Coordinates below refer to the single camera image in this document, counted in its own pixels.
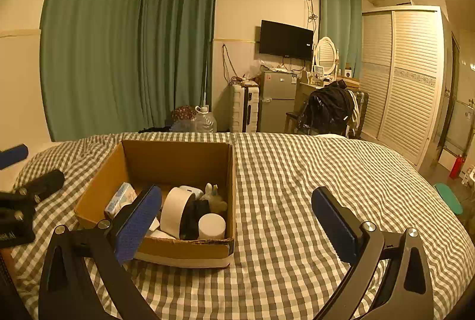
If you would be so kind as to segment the blue tissue pack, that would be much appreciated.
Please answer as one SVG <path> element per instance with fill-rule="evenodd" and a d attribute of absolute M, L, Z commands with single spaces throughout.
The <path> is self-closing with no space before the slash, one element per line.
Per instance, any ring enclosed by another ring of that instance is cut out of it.
<path fill-rule="evenodd" d="M 122 208 L 132 204 L 136 197 L 137 194 L 132 185 L 127 182 L 122 183 L 110 202 L 105 206 L 105 217 L 107 219 L 113 219 Z"/>

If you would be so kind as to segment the beige tape roll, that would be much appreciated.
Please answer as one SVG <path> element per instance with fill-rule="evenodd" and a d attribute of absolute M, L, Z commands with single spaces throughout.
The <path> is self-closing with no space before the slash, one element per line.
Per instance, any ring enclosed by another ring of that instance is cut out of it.
<path fill-rule="evenodd" d="M 160 229 L 176 239 L 180 238 L 185 213 L 193 208 L 196 196 L 181 187 L 173 187 L 164 200 L 160 216 Z"/>

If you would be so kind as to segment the white cylinder bottle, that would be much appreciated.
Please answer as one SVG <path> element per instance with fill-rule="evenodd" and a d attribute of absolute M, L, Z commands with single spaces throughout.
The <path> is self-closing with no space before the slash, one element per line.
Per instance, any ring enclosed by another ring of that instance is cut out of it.
<path fill-rule="evenodd" d="M 200 240 L 223 240 L 225 238 L 225 219 L 216 214 L 208 213 L 200 217 L 198 222 Z"/>

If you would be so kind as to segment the white unicorn figurine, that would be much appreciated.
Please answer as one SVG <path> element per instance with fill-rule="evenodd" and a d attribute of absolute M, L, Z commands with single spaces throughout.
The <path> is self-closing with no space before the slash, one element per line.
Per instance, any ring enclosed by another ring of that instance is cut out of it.
<path fill-rule="evenodd" d="M 217 184 L 212 185 L 211 183 L 207 183 L 205 185 L 205 194 L 203 194 L 200 199 L 208 202 L 211 213 L 221 215 L 227 211 L 228 204 L 219 195 Z"/>

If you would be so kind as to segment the white plush toy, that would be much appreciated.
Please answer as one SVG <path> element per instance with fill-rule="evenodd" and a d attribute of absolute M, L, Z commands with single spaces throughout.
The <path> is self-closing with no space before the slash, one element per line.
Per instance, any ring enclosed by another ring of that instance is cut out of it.
<path fill-rule="evenodd" d="M 158 239 L 170 239 L 174 240 L 174 236 L 171 236 L 160 229 L 160 223 L 157 218 L 154 218 L 150 227 L 147 230 L 147 236 Z"/>

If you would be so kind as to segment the teal stool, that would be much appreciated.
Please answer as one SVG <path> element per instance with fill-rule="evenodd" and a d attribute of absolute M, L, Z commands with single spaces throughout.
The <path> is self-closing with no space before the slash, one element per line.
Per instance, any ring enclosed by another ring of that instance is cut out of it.
<path fill-rule="evenodd" d="M 448 185 L 434 184 L 434 189 L 436 189 L 442 200 L 456 216 L 460 216 L 463 213 L 463 207 L 460 201 Z"/>

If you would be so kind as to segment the checkered bed quilt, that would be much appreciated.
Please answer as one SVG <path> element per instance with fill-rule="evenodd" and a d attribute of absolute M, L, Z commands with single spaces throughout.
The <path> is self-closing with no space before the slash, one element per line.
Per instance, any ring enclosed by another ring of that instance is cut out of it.
<path fill-rule="evenodd" d="M 33 319 L 55 228 L 78 228 L 74 207 L 108 156 L 128 140 L 225 143 L 234 150 L 236 234 L 229 266 L 125 265 L 160 319 L 313 319 L 350 270 L 333 245 L 340 228 L 328 199 L 379 231 L 417 231 L 435 319 L 449 316 L 474 280 L 467 230 L 434 186 L 389 148 L 334 136 L 102 134 L 41 151 L 16 179 L 22 186 L 52 170 L 65 177 L 64 187 L 36 209 L 35 240 L 12 252 L 16 289 Z"/>

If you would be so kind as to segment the cardboard box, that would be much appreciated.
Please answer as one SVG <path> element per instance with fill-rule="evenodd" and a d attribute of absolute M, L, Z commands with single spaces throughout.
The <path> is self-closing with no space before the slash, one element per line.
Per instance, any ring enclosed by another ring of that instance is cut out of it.
<path fill-rule="evenodd" d="M 220 269 L 233 260 L 235 225 L 235 153 L 227 142 L 173 142 L 122 139 L 98 164 L 94 177 L 79 198 L 74 212 L 83 228 L 93 228 L 106 219 L 106 206 L 128 183 L 137 195 L 151 192 L 144 209 L 159 216 L 162 206 L 170 204 L 177 211 L 160 229 L 171 228 L 166 238 L 145 236 L 135 258 L 158 265 L 186 269 Z M 189 198 L 173 195 L 172 188 L 206 184 L 218 187 L 227 203 L 225 236 L 222 239 L 182 240 L 176 231 Z"/>

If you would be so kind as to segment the large green curtain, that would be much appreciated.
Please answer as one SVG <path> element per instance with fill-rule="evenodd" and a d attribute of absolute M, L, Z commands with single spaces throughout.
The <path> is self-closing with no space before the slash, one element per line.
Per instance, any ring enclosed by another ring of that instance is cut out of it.
<path fill-rule="evenodd" d="M 163 127 L 212 94 L 216 0 L 44 0 L 40 79 L 55 141 Z"/>

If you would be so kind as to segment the clear water jug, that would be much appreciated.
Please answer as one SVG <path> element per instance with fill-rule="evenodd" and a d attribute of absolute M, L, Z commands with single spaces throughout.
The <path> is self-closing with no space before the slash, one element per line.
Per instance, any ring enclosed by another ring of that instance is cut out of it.
<path fill-rule="evenodd" d="M 195 106 L 195 115 L 192 121 L 195 132 L 217 133 L 217 120 L 211 111 L 207 93 L 204 93 L 200 103 Z"/>

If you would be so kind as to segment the chair with black clothes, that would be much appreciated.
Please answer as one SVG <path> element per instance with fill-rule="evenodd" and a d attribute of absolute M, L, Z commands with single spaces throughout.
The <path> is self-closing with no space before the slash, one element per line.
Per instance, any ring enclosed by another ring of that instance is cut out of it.
<path fill-rule="evenodd" d="M 295 106 L 286 114 L 290 134 L 337 134 L 359 139 L 369 104 L 368 93 L 339 79 L 325 87 L 297 84 Z"/>

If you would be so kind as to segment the white louvered wardrobe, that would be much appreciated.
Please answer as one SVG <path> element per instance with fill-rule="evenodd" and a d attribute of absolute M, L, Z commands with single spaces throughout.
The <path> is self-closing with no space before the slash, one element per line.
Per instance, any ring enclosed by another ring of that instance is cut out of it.
<path fill-rule="evenodd" d="M 445 16 L 438 6 L 379 7 L 362 15 L 362 137 L 415 168 L 428 153 L 443 97 Z"/>

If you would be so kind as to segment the oval vanity mirror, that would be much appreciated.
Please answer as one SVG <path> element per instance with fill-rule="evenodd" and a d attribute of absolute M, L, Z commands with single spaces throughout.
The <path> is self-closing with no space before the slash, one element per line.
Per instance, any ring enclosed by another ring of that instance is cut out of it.
<path fill-rule="evenodd" d="M 336 73 L 339 63 L 339 52 L 328 36 L 322 37 L 316 46 L 312 69 L 322 72 L 325 76 Z"/>

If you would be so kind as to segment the small green curtain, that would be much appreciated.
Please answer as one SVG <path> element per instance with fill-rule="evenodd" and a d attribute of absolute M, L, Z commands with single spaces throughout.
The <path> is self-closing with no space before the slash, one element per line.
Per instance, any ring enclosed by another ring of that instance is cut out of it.
<path fill-rule="evenodd" d="M 320 0 L 319 37 L 329 37 L 339 52 L 339 71 L 362 68 L 362 0 Z"/>

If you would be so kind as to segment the black wall television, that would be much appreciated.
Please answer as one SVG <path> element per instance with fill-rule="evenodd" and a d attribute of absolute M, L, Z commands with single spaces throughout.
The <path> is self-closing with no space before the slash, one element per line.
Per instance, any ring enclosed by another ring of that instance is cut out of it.
<path fill-rule="evenodd" d="M 259 52 L 309 61 L 312 59 L 313 32 L 289 24 L 262 20 Z"/>

